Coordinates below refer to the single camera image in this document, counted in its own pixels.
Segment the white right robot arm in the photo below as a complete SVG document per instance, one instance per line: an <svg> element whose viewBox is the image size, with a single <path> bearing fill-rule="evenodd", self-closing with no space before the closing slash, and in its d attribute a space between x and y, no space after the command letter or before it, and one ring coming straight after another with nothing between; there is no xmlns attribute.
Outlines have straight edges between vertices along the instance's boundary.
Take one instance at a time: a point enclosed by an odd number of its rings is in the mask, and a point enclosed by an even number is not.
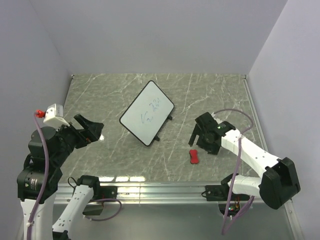
<svg viewBox="0 0 320 240"><path fill-rule="evenodd" d="M218 123L209 112L195 119L188 144L196 144L212 155L217 155L221 148L226 149L257 173L256 177L232 173L220 182L217 190L206 187L208 201L258 197L267 206L277 210L301 190L296 166L290 158L281 159L268 153L247 139L231 123Z"/></svg>

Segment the small white whiteboard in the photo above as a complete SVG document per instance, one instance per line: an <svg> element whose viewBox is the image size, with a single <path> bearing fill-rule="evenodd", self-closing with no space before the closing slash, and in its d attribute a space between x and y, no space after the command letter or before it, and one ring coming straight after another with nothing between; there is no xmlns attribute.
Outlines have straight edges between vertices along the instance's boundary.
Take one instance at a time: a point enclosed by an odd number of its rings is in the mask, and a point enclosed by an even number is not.
<svg viewBox="0 0 320 240"><path fill-rule="evenodd" d="M172 120L175 105L163 90L150 80L119 118L119 123L143 145L159 141L158 132Z"/></svg>

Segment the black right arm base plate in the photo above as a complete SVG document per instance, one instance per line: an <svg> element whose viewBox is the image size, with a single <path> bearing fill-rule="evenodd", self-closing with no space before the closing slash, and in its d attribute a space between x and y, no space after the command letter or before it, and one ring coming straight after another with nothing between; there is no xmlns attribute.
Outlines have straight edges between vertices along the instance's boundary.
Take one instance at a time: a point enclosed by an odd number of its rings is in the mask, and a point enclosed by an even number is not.
<svg viewBox="0 0 320 240"><path fill-rule="evenodd" d="M206 185L204 197L207 202L225 201L226 193L222 185Z"/></svg>

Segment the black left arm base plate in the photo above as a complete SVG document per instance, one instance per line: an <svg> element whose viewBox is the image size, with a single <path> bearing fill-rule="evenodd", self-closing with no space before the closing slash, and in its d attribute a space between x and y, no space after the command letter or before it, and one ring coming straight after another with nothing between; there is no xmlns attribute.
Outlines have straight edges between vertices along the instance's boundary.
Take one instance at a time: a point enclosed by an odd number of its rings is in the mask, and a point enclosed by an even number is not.
<svg viewBox="0 0 320 240"><path fill-rule="evenodd" d="M118 194L118 187L114 185L101 186L99 190L98 199L116 199Z"/></svg>

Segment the red bone-shaped eraser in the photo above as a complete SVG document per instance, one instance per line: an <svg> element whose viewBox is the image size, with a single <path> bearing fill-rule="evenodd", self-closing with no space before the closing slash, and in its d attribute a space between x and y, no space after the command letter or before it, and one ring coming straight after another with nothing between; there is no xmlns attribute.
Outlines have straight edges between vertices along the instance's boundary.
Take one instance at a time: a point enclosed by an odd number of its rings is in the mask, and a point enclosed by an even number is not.
<svg viewBox="0 0 320 240"><path fill-rule="evenodd" d="M190 156L190 163L192 165L198 164L200 162L198 157L198 151L196 149L191 149L189 151L189 156Z"/></svg>

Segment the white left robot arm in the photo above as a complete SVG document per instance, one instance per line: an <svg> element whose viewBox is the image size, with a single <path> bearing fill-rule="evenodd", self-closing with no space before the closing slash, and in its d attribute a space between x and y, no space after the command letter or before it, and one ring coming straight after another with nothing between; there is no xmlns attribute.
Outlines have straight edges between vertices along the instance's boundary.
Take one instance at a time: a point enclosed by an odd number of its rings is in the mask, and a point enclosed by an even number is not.
<svg viewBox="0 0 320 240"><path fill-rule="evenodd" d="M31 134L29 154L16 180L26 240L70 240L87 204L101 196L99 178L81 176L63 213L53 222L62 165L73 150L98 141L104 128L103 123L90 121L81 114L74 119L81 129L76 129L72 123L65 123L58 130L37 125Z"/></svg>

